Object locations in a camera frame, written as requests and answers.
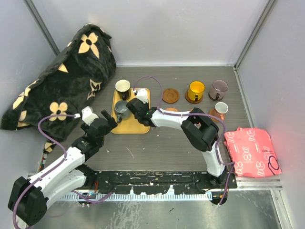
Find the woven rattan coaster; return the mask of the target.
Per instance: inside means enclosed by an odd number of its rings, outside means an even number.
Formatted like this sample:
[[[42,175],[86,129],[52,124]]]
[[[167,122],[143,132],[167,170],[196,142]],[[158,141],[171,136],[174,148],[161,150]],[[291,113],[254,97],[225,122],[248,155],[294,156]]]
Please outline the woven rattan coaster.
[[[166,111],[171,111],[171,112],[178,112],[178,110],[176,108],[172,108],[172,107],[166,108],[165,110]]]

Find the pink patterned package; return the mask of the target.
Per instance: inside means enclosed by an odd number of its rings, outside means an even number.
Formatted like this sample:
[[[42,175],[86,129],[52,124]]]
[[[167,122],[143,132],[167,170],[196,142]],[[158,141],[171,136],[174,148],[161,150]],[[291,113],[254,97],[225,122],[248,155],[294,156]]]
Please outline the pink patterned package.
[[[237,128],[224,134],[224,144],[239,177],[262,178],[282,173],[270,135],[259,128]]]

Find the brown wooden saucer coaster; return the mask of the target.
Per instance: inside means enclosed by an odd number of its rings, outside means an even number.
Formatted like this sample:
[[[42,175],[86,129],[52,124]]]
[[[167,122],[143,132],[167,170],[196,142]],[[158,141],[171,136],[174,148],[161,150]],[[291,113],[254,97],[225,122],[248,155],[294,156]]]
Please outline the brown wooden saucer coaster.
[[[191,104],[198,104],[203,100],[203,96],[199,100],[192,100],[188,96],[188,91],[185,92],[185,99]]]
[[[174,88],[166,88],[163,91],[162,100],[168,104],[176,103],[180,98],[179,92]]]

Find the light wooden coaster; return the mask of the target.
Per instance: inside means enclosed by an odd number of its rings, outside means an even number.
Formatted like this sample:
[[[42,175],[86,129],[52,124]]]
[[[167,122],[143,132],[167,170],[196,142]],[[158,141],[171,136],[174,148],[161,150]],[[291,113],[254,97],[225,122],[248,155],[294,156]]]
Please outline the light wooden coaster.
[[[225,119],[225,114],[218,112],[215,108],[211,109],[209,114],[213,116],[211,119],[215,122],[224,121]]]

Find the yellow serving tray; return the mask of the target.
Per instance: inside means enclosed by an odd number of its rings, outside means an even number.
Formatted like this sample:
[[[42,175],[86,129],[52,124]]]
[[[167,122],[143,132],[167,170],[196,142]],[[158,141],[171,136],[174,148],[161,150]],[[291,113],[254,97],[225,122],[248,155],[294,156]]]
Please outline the yellow serving tray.
[[[115,104],[120,100],[119,94],[116,90],[113,92],[112,111],[111,116],[116,120]],[[113,134],[146,134],[150,130],[149,126],[144,126],[138,122],[133,114],[127,119],[122,120],[118,126],[111,130]]]

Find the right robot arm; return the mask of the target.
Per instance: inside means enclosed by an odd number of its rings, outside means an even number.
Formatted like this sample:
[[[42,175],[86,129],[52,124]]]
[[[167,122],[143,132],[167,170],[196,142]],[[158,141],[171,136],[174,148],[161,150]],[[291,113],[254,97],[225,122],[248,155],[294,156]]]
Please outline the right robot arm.
[[[188,112],[150,108],[138,98],[130,100],[126,106],[134,114],[135,119],[144,126],[182,130],[191,145],[201,151],[211,186],[219,188],[226,182],[227,171],[220,158],[218,147],[219,128],[211,120],[211,115],[205,114],[199,108]]]

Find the black floral plush blanket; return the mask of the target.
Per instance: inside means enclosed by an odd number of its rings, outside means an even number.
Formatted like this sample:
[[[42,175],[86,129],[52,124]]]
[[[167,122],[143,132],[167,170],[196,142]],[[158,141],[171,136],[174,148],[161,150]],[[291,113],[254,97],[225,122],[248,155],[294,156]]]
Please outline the black floral plush blanket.
[[[86,24],[39,77],[5,111],[2,130],[15,131],[41,124],[42,130],[63,142],[78,123],[70,115],[89,106],[115,75],[111,36]]]

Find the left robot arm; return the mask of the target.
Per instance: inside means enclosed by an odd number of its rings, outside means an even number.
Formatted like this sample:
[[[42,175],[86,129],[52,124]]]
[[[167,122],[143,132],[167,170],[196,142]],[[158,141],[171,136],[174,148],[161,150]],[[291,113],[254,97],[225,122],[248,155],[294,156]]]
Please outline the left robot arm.
[[[85,134],[64,149],[64,154],[50,166],[30,178],[19,177],[13,184],[8,208],[12,211],[13,225],[17,229],[18,219],[33,226],[43,218],[48,208],[61,196],[79,187],[90,189],[95,185],[94,171],[85,162],[94,156],[104,145],[104,137],[117,123],[103,110],[102,117],[93,113],[87,106],[80,114]]]

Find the pink mug white interior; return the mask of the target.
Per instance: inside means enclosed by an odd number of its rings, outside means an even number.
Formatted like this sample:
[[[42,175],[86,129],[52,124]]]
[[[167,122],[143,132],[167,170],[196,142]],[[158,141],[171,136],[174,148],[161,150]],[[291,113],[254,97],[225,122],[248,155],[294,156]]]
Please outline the pink mug white interior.
[[[218,102],[215,104],[213,115],[222,121],[225,119],[225,115],[228,112],[228,105],[224,102]]]

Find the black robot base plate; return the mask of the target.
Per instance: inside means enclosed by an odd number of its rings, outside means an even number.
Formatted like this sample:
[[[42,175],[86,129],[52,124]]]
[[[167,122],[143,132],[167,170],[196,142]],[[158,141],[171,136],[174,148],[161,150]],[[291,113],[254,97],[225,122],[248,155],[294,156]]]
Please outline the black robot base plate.
[[[165,194],[172,187],[174,194],[204,194],[205,190],[223,189],[227,179],[217,182],[206,172],[198,171],[94,171],[82,189],[97,190],[101,194],[145,193]]]

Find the black mug cream interior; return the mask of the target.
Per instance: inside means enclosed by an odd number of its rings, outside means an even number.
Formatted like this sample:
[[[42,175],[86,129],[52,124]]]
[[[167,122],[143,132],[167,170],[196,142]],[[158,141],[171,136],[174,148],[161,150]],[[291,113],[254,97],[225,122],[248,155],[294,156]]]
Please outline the black mug cream interior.
[[[127,80],[119,80],[115,84],[115,90],[118,92],[119,97],[126,101],[131,95],[131,84]]]

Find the grey speckled round mug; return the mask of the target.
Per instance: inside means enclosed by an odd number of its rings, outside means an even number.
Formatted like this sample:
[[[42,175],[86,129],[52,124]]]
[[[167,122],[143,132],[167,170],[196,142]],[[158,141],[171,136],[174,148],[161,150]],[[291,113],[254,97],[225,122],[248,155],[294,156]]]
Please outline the grey speckled round mug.
[[[114,111],[117,123],[127,120],[131,116],[131,111],[127,108],[127,101],[120,100],[115,104]]]

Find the purple mug black handle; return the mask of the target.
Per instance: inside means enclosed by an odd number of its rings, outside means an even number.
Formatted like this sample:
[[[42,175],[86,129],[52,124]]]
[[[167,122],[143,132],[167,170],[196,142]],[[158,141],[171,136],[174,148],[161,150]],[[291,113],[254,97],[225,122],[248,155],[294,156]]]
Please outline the purple mug black handle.
[[[224,97],[226,91],[228,90],[228,84],[223,80],[215,80],[212,84],[212,87],[209,91],[210,96],[216,97],[216,94],[219,93],[220,97]]]

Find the yellow mug black handle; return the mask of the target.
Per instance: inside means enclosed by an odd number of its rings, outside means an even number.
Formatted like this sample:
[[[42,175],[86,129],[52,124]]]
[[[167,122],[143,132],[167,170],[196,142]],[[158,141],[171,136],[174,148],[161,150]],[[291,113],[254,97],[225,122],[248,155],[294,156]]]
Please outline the yellow mug black handle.
[[[205,91],[204,83],[200,81],[193,81],[189,84],[188,96],[192,100],[199,100]]]

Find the dark wooden coaster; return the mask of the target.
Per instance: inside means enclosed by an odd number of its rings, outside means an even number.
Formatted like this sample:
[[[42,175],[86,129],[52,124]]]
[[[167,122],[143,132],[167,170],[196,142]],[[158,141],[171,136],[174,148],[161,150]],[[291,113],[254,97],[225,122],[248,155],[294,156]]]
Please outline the dark wooden coaster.
[[[223,100],[223,98],[224,98],[223,96],[220,97],[220,94],[219,94],[219,93],[216,94],[216,97],[210,96],[210,93],[208,94],[208,96],[209,96],[209,98],[210,98],[212,101],[217,101],[217,102]]]

